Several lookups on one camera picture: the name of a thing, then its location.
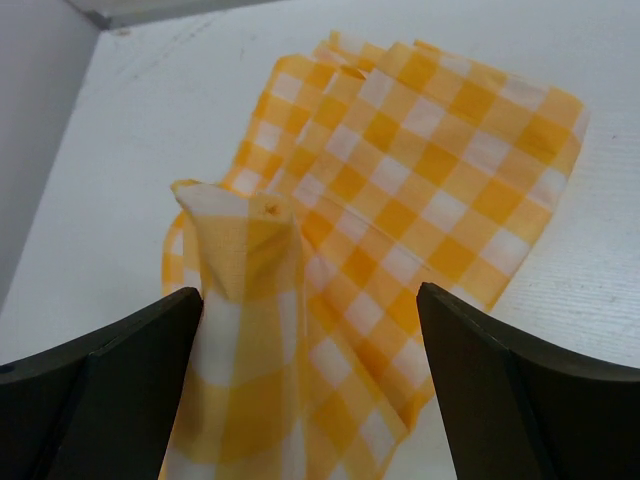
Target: white table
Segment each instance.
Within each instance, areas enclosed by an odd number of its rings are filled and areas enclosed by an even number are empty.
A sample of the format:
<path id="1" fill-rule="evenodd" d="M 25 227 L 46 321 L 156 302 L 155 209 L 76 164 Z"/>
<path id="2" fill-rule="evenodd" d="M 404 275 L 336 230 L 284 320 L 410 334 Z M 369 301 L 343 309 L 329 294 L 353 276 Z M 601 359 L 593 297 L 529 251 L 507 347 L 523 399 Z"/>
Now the white table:
<path id="1" fill-rule="evenodd" d="M 156 300 L 169 184 L 220 178 L 275 60 L 336 28 L 418 37 L 590 106 L 558 212 L 494 314 L 640 367 L 638 25 L 637 0 L 297 0 L 103 34 L 0 317 L 0 364 Z M 387 478 L 455 478 L 434 402 Z"/>

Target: yellow and white checkered cloth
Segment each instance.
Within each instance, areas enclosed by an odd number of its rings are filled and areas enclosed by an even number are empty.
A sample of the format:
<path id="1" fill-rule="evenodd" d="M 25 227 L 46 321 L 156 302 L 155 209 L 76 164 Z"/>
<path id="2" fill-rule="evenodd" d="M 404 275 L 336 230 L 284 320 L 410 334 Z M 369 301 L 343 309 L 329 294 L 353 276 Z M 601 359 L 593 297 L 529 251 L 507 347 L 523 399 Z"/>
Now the yellow and white checkered cloth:
<path id="1" fill-rule="evenodd" d="M 489 309 L 587 118 L 422 42 L 333 33 L 280 59 L 221 184 L 174 186 L 164 290 L 200 287 L 205 309 L 167 480 L 382 476 L 434 393 L 420 283 Z"/>

